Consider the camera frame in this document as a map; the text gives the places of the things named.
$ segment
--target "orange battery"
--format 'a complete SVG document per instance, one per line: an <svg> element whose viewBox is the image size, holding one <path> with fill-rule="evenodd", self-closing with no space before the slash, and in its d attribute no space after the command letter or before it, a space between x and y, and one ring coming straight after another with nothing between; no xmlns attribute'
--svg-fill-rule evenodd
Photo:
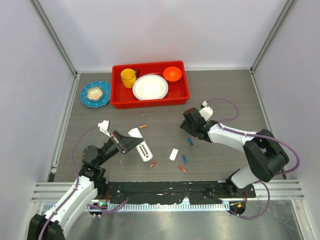
<svg viewBox="0 0 320 240"><path fill-rule="evenodd" d="M179 168L181 171L186 172L186 170L185 170L182 166L179 165L178 168Z"/></svg>
<svg viewBox="0 0 320 240"><path fill-rule="evenodd" d="M152 168L156 164L157 160L154 160L153 163L151 163L150 168Z"/></svg>

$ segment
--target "bowl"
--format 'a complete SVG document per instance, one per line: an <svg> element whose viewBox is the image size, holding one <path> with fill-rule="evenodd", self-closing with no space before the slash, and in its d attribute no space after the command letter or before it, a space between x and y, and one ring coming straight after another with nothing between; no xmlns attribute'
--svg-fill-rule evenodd
<svg viewBox="0 0 320 240"><path fill-rule="evenodd" d="M175 66L170 66L163 71L163 77L167 82L175 83L181 79L182 71Z"/></svg>

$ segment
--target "blue scalloped plate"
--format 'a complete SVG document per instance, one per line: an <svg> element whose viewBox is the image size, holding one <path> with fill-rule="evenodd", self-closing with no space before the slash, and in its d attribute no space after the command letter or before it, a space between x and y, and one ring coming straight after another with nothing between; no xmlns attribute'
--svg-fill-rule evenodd
<svg viewBox="0 0 320 240"><path fill-rule="evenodd" d="M99 99L99 101L92 101L87 98L87 93L89 89L92 89L94 87L100 87L103 91L102 98ZM80 94L81 103L83 103L88 108L100 108L104 105L106 105L110 101L110 95L111 95L111 85L105 81L94 81L92 83L89 83L87 86L82 89Z"/></svg>

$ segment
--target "yellow cup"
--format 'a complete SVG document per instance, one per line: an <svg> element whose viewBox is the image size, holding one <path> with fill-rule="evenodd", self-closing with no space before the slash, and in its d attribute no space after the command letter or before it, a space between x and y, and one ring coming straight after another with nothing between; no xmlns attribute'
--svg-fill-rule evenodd
<svg viewBox="0 0 320 240"><path fill-rule="evenodd" d="M130 68L124 69L120 74L123 85L126 88L131 89L137 80L139 73L139 70L133 70Z"/></svg>

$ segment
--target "electrical wire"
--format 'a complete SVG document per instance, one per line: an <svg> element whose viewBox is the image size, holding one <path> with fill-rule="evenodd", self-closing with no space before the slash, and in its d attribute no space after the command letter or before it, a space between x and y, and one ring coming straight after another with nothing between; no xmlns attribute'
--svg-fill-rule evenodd
<svg viewBox="0 0 320 240"><path fill-rule="evenodd" d="M43 227L42 227L42 229L41 229L41 232L40 232L40 234L39 234L38 240L42 240L42 237L43 237L43 235L44 235L44 233L45 233L45 230L46 230L49 222L51 221L51 219L54 217L54 215L56 215L56 214L58 213L58 211L66 204L66 202L67 202L67 201L72 197L72 195L76 192L76 190L77 190L77 188L78 188L78 186L79 186L79 173L78 173L78 170L77 170L77 167L76 167L76 163L75 163L75 158L74 158L75 150L76 150L76 147L77 147L78 143L79 143L80 140L82 139L82 137L83 137L84 135L86 135L88 132L90 132L91 130L97 128L97 127L98 127L98 126L93 126L93 127L89 128L88 130L86 130L86 131L78 138L78 140L75 142L74 147L73 147L73 149L72 149L72 154L71 154L72 168L73 168L74 173L75 173L75 187L73 188L72 192L65 198L65 200L55 209L55 211L52 212L52 214L50 215L50 217L45 221L45 223L44 223L44 225L43 225ZM128 200L125 199L123 202L121 202L121 203L119 204L119 206L120 206L120 205L121 205L121 206L123 205L123 206L121 207L121 208L123 208L123 207L126 205L127 202L128 202ZM100 207L98 207L98 206L96 206L96 205L91 205L91 207L96 208L96 209L103 209L103 208L100 208ZM113 209L113 210L112 210L112 213L115 213L115 212L117 212L118 210L121 209L121 208L117 208L117 207L114 208L114 209L117 209L117 210L116 210L116 211L113 211L113 210L114 210L114 209Z"/></svg>
<svg viewBox="0 0 320 240"><path fill-rule="evenodd" d="M213 101L217 101L217 100L223 100L223 101L227 101L229 103L231 103L235 110L236 110L236 115L234 117L231 117L231 118L225 118L225 119L221 119L218 121L218 126L222 129L222 130L226 130L228 132L231 132L231 133L234 133L234 134L238 134L238 135L242 135L242 136L248 136L248 137L254 137L254 138L260 138L260 139L267 139L267 140L271 140L271 141L274 141L274 142L277 142L279 144L282 144L284 146L286 146L288 149L290 149L290 151L294 154L295 158L296 158L296 164L293 168L289 169L289 170L286 170L286 171L281 171L281 172L278 172L277 175L279 174L288 174L288 173L291 173L295 170L297 170L300 166L300 156L299 154L297 153L297 151L292 147L290 146L289 144L287 144L286 142L282 141L282 140L279 140L277 138L274 138L274 137L270 137L270 136L264 136L264 135L259 135L259 134L251 134L251 133L244 133L244 132L241 132L241 131L237 131L237 130L234 130L234 129L230 129L228 127L224 127L222 126L222 122L224 121L231 121L231 120L235 120L237 119L237 117L239 116L240 114L240 111L239 111L239 108L238 106L232 101L232 100L229 100L229 99L225 99L225 98L222 98L222 97L219 97L219 98L212 98L212 99L209 99L207 100L206 102L207 103L210 103L210 102L213 102ZM267 203L266 203L266 206L265 206L265 209L263 210L262 213L260 213L259 215L257 216L243 216L243 215L239 215L237 214L235 211L229 211L231 214L241 218L241 219L257 219L261 216L263 216L268 208L269 208L269 205L270 205L270 191L267 187L267 185L263 182L263 181L256 181L254 183L261 183L265 189L266 189L266 192L267 192Z"/></svg>

